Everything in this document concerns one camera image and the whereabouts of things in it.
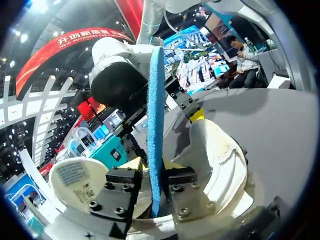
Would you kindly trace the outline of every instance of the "black screw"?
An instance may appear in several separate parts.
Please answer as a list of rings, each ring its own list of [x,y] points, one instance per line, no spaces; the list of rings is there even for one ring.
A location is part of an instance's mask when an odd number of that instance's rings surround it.
[[[211,209],[211,210],[216,210],[216,204],[215,204],[214,201],[208,201],[208,202],[206,203],[206,207],[209,208],[209,209]]]
[[[86,238],[91,239],[94,237],[93,234],[91,234],[90,232],[88,232],[86,235],[84,235]]]
[[[127,192],[130,192],[130,191],[131,191],[131,187],[130,187],[129,184],[126,183],[126,184],[124,184],[124,185],[122,186],[122,190],[127,193]]]
[[[124,210],[122,207],[117,207],[115,210],[114,210],[114,213],[121,216],[123,215],[124,213],[126,212],[126,210]]]
[[[97,203],[96,201],[91,201],[91,202],[89,203],[89,207],[90,207],[93,211],[99,211],[99,210],[102,209],[102,206],[101,206],[99,203]]]
[[[194,182],[194,183],[191,184],[191,187],[193,189],[199,189],[200,185],[198,183]]]
[[[111,182],[109,182],[109,181],[107,181],[107,182],[104,184],[104,187],[105,187],[106,189],[109,189],[109,190],[115,189],[115,186],[114,186]]]
[[[172,190],[173,190],[175,193],[180,193],[180,192],[182,192],[184,189],[183,189],[180,185],[173,185]]]
[[[187,207],[181,208],[180,211],[179,211],[179,215],[180,215],[181,217],[186,217],[186,216],[188,216],[189,214],[190,214],[190,210],[189,210],[189,208],[187,208]]]

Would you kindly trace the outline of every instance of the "exhibition hall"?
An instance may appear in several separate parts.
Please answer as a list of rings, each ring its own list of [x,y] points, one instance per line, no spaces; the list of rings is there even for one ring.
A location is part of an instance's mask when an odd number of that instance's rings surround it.
[[[18,0],[1,11],[0,193],[19,238],[311,233],[318,69],[302,20],[280,3]]]

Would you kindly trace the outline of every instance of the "ceiling light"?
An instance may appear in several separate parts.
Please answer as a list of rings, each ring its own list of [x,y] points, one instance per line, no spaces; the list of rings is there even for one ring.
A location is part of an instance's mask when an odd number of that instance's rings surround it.
[[[61,0],[54,0],[53,5],[57,5],[59,3],[61,3]]]
[[[44,14],[49,7],[45,0],[32,0],[32,8]]]
[[[10,68],[13,68],[16,65],[16,62],[12,60],[9,65],[10,65]]]
[[[20,37],[20,42],[23,44],[27,40],[28,40],[28,35],[27,34],[22,34],[21,37]]]

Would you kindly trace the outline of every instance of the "person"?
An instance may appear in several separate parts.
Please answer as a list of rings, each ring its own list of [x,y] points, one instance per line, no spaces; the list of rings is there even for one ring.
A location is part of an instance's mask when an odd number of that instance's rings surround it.
[[[215,71],[212,69],[212,67],[210,66],[209,67],[209,74],[210,74],[210,78],[214,78],[216,79],[216,74],[215,74]]]
[[[254,88],[257,82],[257,71],[259,69],[258,58],[252,53],[247,44],[240,42],[235,36],[227,38],[231,47],[238,49],[236,72],[239,74],[230,84],[230,89]]]

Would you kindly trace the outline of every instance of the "teal machine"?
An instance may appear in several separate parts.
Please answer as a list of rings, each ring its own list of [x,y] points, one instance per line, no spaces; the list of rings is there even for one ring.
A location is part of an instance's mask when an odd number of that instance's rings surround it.
[[[128,161],[126,150],[120,137],[104,127],[102,125],[102,129],[95,131],[95,134],[86,127],[79,127],[75,132],[76,138],[70,141],[70,149],[76,156],[96,159],[108,169],[119,167]]]

